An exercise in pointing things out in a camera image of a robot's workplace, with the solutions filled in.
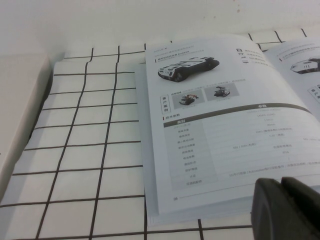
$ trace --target white grid paper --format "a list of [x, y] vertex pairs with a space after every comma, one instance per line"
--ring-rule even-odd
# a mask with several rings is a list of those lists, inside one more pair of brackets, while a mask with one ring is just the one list
[[[246, 34], [266, 51], [315, 28]], [[66, 53], [0, 205], [1, 240], [253, 239], [250, 214], [147, 226], [134, 72], [149, 44]]]

